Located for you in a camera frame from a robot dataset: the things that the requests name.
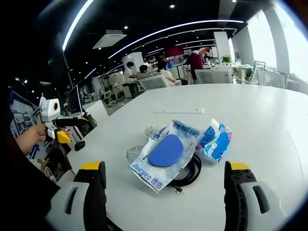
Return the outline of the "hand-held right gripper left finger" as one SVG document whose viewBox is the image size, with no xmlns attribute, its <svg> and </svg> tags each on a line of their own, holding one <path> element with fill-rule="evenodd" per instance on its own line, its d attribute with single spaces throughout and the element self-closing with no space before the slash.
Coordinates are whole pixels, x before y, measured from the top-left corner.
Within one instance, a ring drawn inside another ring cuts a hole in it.
<svg viewBox="0 0 308 231">
<path fill-rule="evenodd" d="M 106 231 L 105 162 L 84 164 L 51 199 L 45 217 L 53 231 Z"/>
</svg>

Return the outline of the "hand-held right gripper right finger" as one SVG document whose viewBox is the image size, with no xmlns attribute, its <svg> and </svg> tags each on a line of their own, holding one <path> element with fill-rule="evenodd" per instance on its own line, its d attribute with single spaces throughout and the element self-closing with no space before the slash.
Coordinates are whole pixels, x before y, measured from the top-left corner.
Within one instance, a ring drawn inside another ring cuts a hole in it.
<svg viewBox="0 0 308 231">
<path fill-rule="evenodd" d="M 277 194 L 244 163 L 225 162 L 226 231 L 277 231 L 286 220 Z"/>
</svg>

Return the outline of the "person's left hand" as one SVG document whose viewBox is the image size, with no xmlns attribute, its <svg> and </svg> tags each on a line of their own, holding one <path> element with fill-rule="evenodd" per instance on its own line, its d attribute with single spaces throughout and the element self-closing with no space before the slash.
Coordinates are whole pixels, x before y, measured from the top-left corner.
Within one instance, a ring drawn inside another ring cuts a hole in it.
<svg viewBox="0 0 308 231">
<path fill-rule="evenodd" d="M 39 141 L 45 141 L 47 137 L 45 124 L 40 123 L 29 128 L 26 134 L 28 144 L 34 145 Z"/>
</svg>

